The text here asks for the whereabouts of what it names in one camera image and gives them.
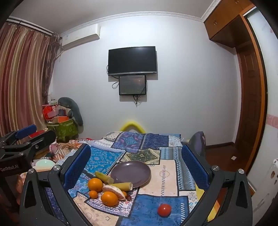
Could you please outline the large orange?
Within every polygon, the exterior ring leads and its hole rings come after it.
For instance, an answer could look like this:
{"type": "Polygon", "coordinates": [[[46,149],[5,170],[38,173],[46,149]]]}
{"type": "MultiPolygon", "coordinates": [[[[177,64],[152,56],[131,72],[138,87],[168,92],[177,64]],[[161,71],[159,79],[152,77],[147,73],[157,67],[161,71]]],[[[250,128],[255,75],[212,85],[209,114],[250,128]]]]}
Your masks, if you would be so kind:
{"type": "Polygon", "coordinates": [[[118,197],[115,193],[106,191],[101,196],[101,201],[105,206],[113,207],[118,204],[118,197]]]}
{"type": "Polygon", "coordinates": [[[88,189],[90,191],[101,192],[102,188],[103,188],[103,182],[99,178],[97,177],[91,178],[88,181],[88,189]]]}

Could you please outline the peeled pomelo wedge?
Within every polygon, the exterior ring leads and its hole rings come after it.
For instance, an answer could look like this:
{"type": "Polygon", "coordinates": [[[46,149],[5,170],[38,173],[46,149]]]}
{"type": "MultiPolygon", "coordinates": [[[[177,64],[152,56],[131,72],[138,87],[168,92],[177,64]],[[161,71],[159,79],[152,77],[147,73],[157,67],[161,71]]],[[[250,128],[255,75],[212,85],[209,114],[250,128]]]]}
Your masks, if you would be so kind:
{"type": "Polygon", "coordinates": [[[109,192],[114,193],[118,197],[118,199],[121,200],[121,201],[126,200],[126,197],[125,197],[124,193],[119,188],[117,188],[116,186],[105,185],[105,186],[103,186],[102,191],[103,192],[109,191],[109,192]]]}

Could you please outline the red tomato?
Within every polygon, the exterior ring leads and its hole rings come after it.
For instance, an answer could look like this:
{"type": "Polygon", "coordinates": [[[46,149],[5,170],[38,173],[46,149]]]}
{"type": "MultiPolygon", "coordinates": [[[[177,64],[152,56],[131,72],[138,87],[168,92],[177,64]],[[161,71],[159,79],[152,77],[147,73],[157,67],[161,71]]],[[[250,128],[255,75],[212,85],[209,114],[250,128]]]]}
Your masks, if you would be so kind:
{"type": "Polygon", "coordinates": [[[171,206],[166,203],[162,203],[158,208],[157,208],[157,214],[160,217],[168,217],[171,214],[171,206]]]}

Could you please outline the pale green bowl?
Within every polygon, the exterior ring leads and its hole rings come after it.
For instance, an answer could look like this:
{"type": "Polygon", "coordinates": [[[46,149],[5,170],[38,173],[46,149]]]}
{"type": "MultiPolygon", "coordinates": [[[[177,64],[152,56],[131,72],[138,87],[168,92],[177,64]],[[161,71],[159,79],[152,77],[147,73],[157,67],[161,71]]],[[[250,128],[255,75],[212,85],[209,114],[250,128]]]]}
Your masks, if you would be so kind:
{"type": "Polygon", "coordinates": [[[34,168],[37,172],[49,171],[55,166],[55,162],[49,159],[40,159],[35,163],[34,168]]]}

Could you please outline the green storage box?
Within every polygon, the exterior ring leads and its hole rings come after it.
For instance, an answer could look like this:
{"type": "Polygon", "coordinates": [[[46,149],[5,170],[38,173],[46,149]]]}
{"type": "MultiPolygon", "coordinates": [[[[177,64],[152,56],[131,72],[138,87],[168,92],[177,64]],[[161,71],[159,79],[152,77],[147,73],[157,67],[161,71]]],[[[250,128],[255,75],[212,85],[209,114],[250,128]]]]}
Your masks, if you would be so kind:
{"type": "Polygon", "coordinates": [[[61,123],[47,123],[47,128],[55,132],[57,141],[67,142],[78,136],[78,126],[73,119],[61,123]]]}

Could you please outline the grey plush toy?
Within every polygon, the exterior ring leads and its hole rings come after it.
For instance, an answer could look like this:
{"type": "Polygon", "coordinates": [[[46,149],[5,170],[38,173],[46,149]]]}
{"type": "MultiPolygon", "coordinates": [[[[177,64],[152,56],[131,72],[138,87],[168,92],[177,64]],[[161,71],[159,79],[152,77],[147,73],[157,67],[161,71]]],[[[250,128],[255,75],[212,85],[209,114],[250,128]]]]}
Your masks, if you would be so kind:
{"type": "Polygon", "coordinates": [[[69,117],[74,118],[79,126],[83,126],[83,119],[80,113],[80,109],[73,99],[68,97],[61,97],[58,99],[58,104],[62,107],[70,109],[70,111],[68,112],[69,117]]]}

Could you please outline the blue patchwork bedspread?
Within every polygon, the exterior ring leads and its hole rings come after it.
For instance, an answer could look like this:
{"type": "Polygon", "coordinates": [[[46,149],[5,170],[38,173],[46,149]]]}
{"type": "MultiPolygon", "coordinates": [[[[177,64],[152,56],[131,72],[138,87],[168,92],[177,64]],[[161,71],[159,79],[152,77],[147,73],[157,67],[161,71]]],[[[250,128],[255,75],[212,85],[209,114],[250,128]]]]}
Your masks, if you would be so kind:
{"type": "Polygon", "coordinates": [[[68,190],[90,225],[181,225],[198,202],[195,181],[182,159],[179,134],[113,131],[100,140],[78,139],[50,146],[52,159],[63,164],[82,145],[91,157],[75,186],[68,190]],[[127,197],[109,207],[89,196],[97,177],[127,197]]]}

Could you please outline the small dark red fruit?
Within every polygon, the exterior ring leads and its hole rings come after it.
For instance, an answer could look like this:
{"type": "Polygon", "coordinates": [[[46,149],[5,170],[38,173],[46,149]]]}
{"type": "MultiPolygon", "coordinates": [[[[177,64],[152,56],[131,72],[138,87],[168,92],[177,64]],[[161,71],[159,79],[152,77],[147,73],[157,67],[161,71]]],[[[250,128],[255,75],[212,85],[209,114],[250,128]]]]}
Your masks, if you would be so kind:
{"type": "Polygon", "coordinates": [[[127,195],[126,199],[127,199],[128,201],[131,201],[131,200],[132,200],[132,197],[131,197],[130,195],[127,195]]]}

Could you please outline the yellow curved cushion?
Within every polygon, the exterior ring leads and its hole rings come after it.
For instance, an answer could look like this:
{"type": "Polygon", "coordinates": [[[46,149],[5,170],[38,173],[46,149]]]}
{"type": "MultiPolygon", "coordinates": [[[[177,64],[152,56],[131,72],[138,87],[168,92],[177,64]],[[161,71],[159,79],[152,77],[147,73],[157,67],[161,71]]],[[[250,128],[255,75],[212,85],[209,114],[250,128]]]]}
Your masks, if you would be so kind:
{"type": "Polygon", "coordinates": [[[130,120],[127,121],[122,127],[120,128],[120,131],[129,131],[129,130],[136,130],[137,132],[144,134],[146,131],[142,128],[141,125],[139,125],[137,122],[130,120]]]}

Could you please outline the purple round plate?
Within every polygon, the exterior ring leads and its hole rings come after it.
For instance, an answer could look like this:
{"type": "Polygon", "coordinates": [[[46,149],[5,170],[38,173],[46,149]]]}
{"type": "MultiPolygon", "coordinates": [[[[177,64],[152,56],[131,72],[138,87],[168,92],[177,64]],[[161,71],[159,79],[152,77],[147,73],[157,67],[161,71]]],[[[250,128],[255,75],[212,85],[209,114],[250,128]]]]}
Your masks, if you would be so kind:
{"type": "Polygon", "coordinates": [[[131,182],[133,187],[145,185],[151,177],[151,170],[148,165],[140,161],[122,162],[112,170],[110,177],[115,183],[131,182]]]}

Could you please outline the dark purple chair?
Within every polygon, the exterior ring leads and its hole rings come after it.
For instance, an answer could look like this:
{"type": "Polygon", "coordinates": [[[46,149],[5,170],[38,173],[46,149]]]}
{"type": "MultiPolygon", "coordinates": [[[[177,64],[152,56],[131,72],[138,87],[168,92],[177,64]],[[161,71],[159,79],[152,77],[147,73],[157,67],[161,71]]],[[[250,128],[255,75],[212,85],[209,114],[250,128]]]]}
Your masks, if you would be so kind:
{"type": "Polygon", "coordinates": [[[206,140],[204,133],[202,131],[196,132],[189,140],[187,146],[199,156],[205,157],[206,140]]]}

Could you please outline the striped red curtain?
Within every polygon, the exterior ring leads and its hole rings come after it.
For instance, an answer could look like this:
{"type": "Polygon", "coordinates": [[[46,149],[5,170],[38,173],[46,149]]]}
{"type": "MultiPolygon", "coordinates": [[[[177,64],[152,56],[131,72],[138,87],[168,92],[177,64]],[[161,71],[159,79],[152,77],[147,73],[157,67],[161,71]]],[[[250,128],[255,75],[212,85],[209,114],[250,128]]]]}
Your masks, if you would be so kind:
{"type": "Polygon", "coordinates": [[[48,102],[59,38],[14,23],[1,28],[1,136],[32,124],[46,127],[42,106],[48,102]]]}

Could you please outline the white air conditioner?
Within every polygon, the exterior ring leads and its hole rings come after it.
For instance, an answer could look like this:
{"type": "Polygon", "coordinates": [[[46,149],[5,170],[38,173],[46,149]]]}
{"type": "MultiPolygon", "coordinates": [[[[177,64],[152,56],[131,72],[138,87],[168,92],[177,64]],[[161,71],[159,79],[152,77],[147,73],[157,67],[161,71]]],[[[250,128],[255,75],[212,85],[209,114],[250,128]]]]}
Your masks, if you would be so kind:
{"type": "Polygon", "coordinates": [[[100,39],[100,25],[89,25],[62,34],[62,50],[67,51],[88,42],[100,39]]]}

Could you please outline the small wall monitor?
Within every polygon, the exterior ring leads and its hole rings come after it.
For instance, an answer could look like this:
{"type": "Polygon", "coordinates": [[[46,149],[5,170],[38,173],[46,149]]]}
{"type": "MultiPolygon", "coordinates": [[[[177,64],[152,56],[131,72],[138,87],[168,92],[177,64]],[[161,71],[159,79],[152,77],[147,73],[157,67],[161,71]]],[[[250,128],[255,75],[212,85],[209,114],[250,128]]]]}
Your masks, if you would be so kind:
{"type": "Polygon", "coordinates": [[[119,77],[119,95],[139,96],[146,94],[146,76],[129,75],[119,77]]]}

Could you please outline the large wall television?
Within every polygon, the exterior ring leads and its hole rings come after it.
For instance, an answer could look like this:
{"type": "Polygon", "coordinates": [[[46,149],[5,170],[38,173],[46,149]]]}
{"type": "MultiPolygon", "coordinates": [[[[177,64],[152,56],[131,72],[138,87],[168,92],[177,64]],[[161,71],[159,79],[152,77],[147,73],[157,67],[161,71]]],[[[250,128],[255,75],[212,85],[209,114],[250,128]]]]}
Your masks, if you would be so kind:
{"type": "Polygon", "coordinates": [[[157,73],[155,46],[127,47],[108,51],[108,75],[157,73]]]}

